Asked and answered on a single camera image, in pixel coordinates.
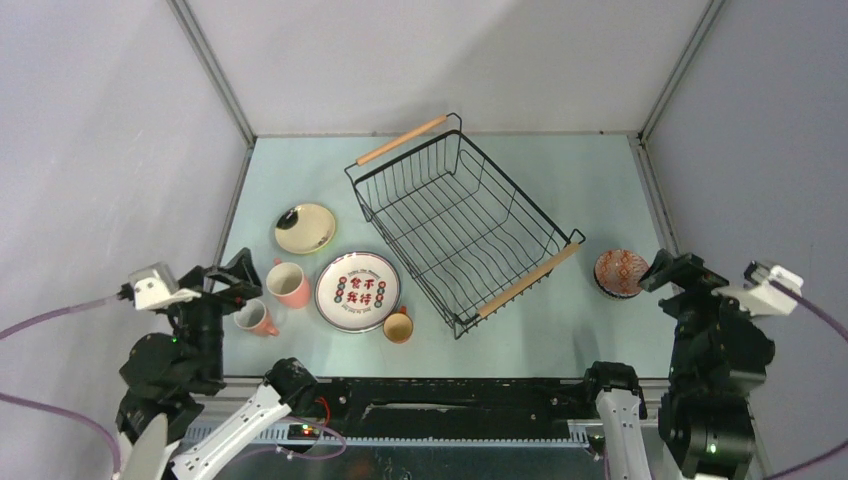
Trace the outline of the large pink cup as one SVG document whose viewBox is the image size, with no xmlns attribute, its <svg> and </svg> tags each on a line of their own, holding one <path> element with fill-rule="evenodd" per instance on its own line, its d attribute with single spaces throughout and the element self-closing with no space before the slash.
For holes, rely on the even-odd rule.
<svg viewBox="0 0 848 480">
<path fill-rule="evenodd" d="M 310 302 L 308 278 L 303 268 L 296 263 L 275 258 L 265 283 L 270 294 L 288 308 L 303 309 Z"/>
</svg>

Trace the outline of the small pink cup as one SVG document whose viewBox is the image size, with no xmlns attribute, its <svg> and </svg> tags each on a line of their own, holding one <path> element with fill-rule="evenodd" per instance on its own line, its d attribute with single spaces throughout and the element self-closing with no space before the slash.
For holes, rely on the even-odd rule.
<svg viewBox="0 0 848 480">
<path fill-rule="evenodd" d="M 258 337 L 276 337 L 275 326 L 268 307 L 260 299 L 248 300 L 246 305 L 233 315 L 234 324 L 242 331 Z"/>
</svg>

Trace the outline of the blue white patterned cup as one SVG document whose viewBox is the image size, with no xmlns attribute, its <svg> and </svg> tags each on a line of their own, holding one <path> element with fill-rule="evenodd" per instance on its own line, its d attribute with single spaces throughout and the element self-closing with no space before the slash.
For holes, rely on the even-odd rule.
<svg viewBox="0 0 848 480">
<path fill-rule="evenodd" d="M 603 295 L 614 300 L 627 300 L 643 291 L 639 282 L 649 268 L 642 256 L 626 249 L 612 249 L 597 258 L 592 273 Z"/>
</svg>

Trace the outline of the cream plate with plum blossom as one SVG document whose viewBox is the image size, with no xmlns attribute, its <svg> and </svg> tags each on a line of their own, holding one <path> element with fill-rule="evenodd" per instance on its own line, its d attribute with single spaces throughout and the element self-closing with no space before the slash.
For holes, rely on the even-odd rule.
<svg viewBox="0 0 848 480">
<path fill-rule="evenodd" d="M 276 221 L 274 238 L 286 252 L 306 255 L 326 246 L 335 236 L 337 222 L 326 207 L 304 203 L 285 211 Z"/>
</svg>

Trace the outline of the Just To Eat plate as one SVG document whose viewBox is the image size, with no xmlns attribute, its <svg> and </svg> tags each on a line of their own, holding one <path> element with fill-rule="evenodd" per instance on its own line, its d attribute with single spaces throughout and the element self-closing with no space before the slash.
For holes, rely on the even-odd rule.
<svg viewBox="0 0 848 480">
<path fill-rule="evenodd" d="M 347 333 L 379 328 L 399 305 L 395 267 L 370 252 L 351 252 L 330 262 L 318 277 L 314 299 L 332 327 Z"/>
</svg>

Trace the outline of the orange cup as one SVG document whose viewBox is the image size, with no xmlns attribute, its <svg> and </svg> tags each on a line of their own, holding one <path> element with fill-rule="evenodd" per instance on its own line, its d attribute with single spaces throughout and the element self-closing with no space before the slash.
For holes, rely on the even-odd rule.
<svg viewBox="0 0 848 480">
<path fill-rule="evenodd" d="M 413 332 L 414 322 L 405 306 L 400 307 L 383 322 L 383 334 L 392 343 L 405 343 L 411 338 Z"/>
</svg>

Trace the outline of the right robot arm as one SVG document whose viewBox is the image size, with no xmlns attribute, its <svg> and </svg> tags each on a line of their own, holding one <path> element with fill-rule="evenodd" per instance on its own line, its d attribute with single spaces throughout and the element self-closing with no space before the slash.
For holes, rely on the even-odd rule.
<svg viewBox="0 0 848 480">
<path fill-rule="evenodd" d="M 753 319 L 789 309 L 765 280 L 733 287 L 700 257 L 661 249 L 639 285 L 652 292 L 666 284 L 680 291 L 658 303 L 676 321 L 659 435 L 679 477 L 742 479 L 755 446 L 747 396 L 765 382 L 775 355 Z M 647 409 L 634 368 L 597 361 L 585 381 L 581 402 L 602 421 L 609 478 L 651 478 L 641 427 Z"/>
</svg>

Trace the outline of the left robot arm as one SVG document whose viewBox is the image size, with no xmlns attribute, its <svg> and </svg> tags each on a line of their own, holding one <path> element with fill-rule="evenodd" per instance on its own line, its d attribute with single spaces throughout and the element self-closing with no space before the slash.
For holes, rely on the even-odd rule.
<svg viewBox="0 0 848 480">
<path fill-rule="evenodd" d="M 295 358 L 277 361 L 254 393 L 199 444 L 177 451 L 203 413 L 199 397 L 226 382 L 223 320 L 263 292 L 249 249 L 225 265 L 196 266 L 176 278 L 157 262 L 131 273 L 119 292 L 138 311 L 167 317 L 171 333 L 149 333 L 131 348 L 119 374 L 127 391 L 116 417 L 119 479 L 212 479 L 255 437 L 316 403 L 316 378 Z"/>
</svg>

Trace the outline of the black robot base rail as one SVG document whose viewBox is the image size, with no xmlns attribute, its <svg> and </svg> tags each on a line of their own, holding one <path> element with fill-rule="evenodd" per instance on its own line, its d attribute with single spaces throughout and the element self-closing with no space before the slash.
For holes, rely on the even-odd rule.
<svg viewBox="0 0 848 480">
<path fill-rule="evenodd" d="M 270 384 L 297 417 L 328 410 L 330 427 L 348 439 L 401 441 L 569 440 L 570 421 L 599 418 L 601 392 L 640 391 L 634 380 L 595 369 L 580 381 L 335 377 Z"/>
</svg>

